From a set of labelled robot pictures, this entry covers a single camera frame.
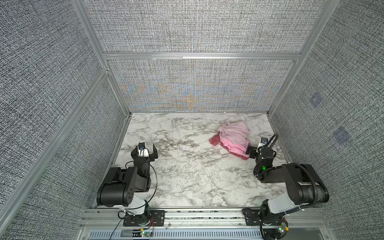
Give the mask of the dark pink cloth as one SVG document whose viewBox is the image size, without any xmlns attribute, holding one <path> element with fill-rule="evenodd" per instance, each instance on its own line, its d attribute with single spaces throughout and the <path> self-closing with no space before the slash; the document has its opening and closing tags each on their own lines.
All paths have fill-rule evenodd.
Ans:
<svg viewBox="0 0 384 240">
<path fill-rule="evenodd" d="M 230 140 L 226 138 L 221 140 L 220 134 L 216 134 L 209 140 L 209 143 L 213 146 L 220 145 L 231 155 L 238 157 L 242 160 L 246 161 L 250 158 L 249 155 L 246 154 L 249 142 L 246 142 L 246 146 L 241 144 L 233 144 Z"/>
</svg>

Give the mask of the light pink cloth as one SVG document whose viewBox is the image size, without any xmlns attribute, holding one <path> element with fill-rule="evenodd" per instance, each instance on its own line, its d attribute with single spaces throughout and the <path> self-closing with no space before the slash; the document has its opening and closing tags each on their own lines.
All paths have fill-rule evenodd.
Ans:
<svg viewBox="0 0 384 240">
<path fill-rule="evenodd" d="M 249 144 L 251 143 L 248 139 L 239 139 L 237 141 L 236 139 L 229 138 L 228 140 L 230 140 L 233 144 L 241 144 L 241 145 L 244 145 L 244 146 L 246 146 L 246 142 L 249 142 Z"/>
</svg>

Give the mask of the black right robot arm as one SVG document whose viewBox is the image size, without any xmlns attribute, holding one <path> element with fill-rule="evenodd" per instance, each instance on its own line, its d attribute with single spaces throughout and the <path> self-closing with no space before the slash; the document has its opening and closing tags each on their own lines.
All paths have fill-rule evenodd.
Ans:
<svg viewBox="0 0 384 240">
<path fill-rule="evenodd" d="M 329 191 L 312 165 L 290 163 L 274 167 L 277 153 L 267 144 L 259 147 L 249 145 L 246 153 L 256 160 L 256 179 L 265 184 L 286 185 L 284 193 L 263 201 L 257 217 L 253 217 L 256 214 L 254 210 L 243 209 L 245 217 L 253 219 L 253 224 L 277 225 L 287 214 L 329 201 Z"/>
</svg>

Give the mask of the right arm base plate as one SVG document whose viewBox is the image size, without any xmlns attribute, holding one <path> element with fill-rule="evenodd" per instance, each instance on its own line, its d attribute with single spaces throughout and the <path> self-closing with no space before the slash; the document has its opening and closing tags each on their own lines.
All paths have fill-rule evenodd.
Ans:
<svg viewBox="0 0 384 240">
<path fill-rule="evenodd" d="M 262 218 L 260 217 L 259 209 L 250 209 L 244 208 L 242 209 L 242 214 L 244 216 L 244 220 L 246 222 L 246 226 L 259 226 Z M 265 220 L 263 222 L 264 226 L 280 226 L 283 222 L 282 217 L 273 217 L 271 219 Z"/>
</svg>

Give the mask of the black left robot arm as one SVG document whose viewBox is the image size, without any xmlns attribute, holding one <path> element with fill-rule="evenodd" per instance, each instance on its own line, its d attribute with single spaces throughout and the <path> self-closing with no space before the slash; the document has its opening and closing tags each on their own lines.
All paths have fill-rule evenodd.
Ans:
<svg viewBox="0 0 384 240">
<path fill-rule="evenodd" d="M 125 213 L 124 220 L 144 220 L 146 223 L 152 220 L 150 201 L 140 199 L 136 193 L 150 190 L 151 171 L 155 172 L 151 163 L 158 158 L 158 150 L 153 145 L 150 152 L 144 142 L 138 143 L 131 157 L 132 167 L 111 167 L 108 170 L 97 192 L 97 206 L 119 208 Z"/>
</svg>

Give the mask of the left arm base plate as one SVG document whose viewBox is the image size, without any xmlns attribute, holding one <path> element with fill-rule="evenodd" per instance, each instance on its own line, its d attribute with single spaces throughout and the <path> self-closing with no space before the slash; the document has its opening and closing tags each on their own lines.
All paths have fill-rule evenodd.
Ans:
<svg viewBox="0 0 384 240">
<path fill-rule="evenodd" d="M 133 215 L 127 213 L 124 217 L 124 227 L 145 227 L 148 228 L 151 224 L 152 227 L 163 227 L 165 221 L 164 210 L 150 210 L 142 215 Z"/>
</svg>

